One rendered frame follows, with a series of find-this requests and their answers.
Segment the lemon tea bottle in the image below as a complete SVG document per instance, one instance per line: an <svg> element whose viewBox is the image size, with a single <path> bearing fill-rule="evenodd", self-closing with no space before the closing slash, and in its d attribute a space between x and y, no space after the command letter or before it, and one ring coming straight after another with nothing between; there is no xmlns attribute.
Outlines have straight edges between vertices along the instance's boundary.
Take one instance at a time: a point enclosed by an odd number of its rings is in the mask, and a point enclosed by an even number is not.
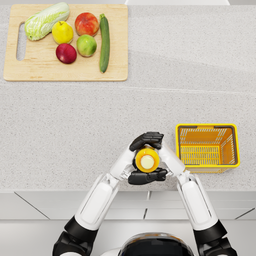
<svg viewBox="0 0 256 256"><path fill-rule="evenodd" d="M158 168L160 158L157 152L150 147L144 147L139 150L135 156L137 168L144 173L151 173Z"/></svg>

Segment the yellow slatted basket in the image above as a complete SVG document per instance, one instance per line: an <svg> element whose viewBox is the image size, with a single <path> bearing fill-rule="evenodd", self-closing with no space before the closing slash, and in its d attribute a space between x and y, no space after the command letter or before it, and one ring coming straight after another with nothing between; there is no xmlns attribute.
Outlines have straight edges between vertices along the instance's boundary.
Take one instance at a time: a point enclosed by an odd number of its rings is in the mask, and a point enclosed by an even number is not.
<svg viewBox="0 0 256 256"><path fill-rule="evenodd" d="M223 173L240 165L234 124L178 124L176 154L193 173Z"/></svg>

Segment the dark round robot body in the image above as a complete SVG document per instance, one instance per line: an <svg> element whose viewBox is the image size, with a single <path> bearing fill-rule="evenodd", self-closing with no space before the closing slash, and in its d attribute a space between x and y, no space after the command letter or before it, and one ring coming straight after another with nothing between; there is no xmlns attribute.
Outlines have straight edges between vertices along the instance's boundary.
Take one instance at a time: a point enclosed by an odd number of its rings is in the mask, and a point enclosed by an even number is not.
<svg viewBox="0 0 256 256"><path fill-rule="evenodd" d="M118 256L194 256L181 239L168 233L142 233L130 238Z"/></svg>

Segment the white counter cabinet front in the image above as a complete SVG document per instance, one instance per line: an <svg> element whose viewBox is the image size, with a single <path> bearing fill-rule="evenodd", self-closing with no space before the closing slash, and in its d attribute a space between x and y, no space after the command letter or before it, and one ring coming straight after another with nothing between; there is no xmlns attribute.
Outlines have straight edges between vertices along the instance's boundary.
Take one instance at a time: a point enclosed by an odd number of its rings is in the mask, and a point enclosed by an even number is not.
<svg viewBox="0 0 256 256"><path fill-rule="evenodd" d="M67 220L78 209L85 191L0 192L1 220ZM256 220L255 191L209 191L221 220ZM108 211L107 220L186 220L177 191L122 191Z"/></svg>

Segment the green cucumber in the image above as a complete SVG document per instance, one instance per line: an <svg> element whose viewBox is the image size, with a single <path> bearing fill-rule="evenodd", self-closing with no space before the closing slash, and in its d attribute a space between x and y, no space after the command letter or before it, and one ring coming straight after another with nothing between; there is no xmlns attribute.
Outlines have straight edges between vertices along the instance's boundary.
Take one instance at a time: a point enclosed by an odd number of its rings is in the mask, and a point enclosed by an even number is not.
<svg viewBox="0 0 256 256"><path fill-rule="evenodd" d="M110 31L108 19L104 14L100 15L100 31L102 42L99 68L102 73L105 73L108 68L110 57Z"/></svg>

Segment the wooden cutting board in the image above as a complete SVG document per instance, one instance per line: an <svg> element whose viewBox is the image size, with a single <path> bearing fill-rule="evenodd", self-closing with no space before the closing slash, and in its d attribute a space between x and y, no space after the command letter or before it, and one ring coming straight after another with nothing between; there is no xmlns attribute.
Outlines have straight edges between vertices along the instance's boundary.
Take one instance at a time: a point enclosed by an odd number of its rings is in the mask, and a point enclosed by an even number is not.
<svg viewBox="0 0 256 256"><path fill-rule="evenodd" d="M25 41L24 59L17 59L20 25L45 4L15 4L11 7L3 78L7 81L124 81L128 77L128 7L124 4L72 4L68 23L85 11L105 15L110 28L110 60L107 71L99 69L100 53L79 55L72 64L61 63L51 35L39 41Z"/></svg>

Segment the dark red plum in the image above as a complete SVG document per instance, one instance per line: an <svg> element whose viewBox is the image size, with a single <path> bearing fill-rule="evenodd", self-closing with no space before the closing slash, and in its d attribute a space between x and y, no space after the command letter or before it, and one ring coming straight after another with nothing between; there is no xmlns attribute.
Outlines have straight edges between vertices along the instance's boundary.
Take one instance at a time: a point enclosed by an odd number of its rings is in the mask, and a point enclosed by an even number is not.
<svg viewBox="0 0 256 256"><path fill-rule="evenodd" d="M57 46L56 57L64 64L71 64L76 60L77 52L72 45L63 43Z"/></svg>

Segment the green apple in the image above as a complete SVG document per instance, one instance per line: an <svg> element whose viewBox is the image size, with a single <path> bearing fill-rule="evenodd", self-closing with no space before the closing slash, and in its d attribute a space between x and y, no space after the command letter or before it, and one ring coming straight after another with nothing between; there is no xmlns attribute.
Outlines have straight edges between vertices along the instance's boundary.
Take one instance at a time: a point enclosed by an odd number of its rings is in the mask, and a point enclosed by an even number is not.
<svg viewBox="0 0 256 256"><path fill-rule="evenodd" d="M83 57L92 56L97 49L96 40L90 35L80 36L77 39L76 45L79 54Z"/></svg>

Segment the red peach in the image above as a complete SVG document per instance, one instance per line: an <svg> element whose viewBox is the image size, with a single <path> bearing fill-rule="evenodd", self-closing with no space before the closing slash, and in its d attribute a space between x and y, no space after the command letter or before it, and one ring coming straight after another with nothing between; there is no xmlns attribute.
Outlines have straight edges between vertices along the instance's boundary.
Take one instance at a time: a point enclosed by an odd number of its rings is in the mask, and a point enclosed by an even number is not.
<svg viewBox="0 0 256 256"><path fill-rule="evenodd" d="M98 19L90 12L81 13L75 19L75 29L79 36L94 36L99 30Z"/></svg>

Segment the yellow pear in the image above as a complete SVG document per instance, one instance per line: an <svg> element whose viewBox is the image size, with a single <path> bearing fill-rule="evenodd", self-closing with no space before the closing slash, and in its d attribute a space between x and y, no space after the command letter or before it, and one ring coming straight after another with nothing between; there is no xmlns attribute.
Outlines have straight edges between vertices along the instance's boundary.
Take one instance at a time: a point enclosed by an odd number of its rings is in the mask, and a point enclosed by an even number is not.
<svg viewBox="0 0 256 256"><path fill-rule="evenodd" d="M73 28L66 21L58 21L52 27L52 36L57 44L70 43L73 40Z"/></svg>

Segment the white background panel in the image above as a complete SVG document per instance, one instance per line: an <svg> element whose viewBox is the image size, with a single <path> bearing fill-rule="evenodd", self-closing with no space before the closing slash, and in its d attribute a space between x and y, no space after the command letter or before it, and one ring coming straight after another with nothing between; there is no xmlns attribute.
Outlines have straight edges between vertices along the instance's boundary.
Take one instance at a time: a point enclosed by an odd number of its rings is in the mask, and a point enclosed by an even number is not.
<svg viewBox="0 0 256 256"><path fill-rule="evenodd" d="M125 0L126 5L203 5L229 6L228 0Z"/></svg>

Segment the napa cabbage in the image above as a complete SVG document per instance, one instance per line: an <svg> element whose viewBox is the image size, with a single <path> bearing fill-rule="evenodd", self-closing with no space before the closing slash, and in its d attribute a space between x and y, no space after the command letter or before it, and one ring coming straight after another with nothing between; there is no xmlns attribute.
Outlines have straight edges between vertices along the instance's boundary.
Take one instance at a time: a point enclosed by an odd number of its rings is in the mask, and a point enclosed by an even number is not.
<svg viewBox="0 0 256 256"><path fill-rule="evenodd" d="M60 2L30 16L24 25L27 38L31 41L38 41L44 38L52 31L52 27L56 22L66 21L69 14L69 5L65 2Z"/></svg>

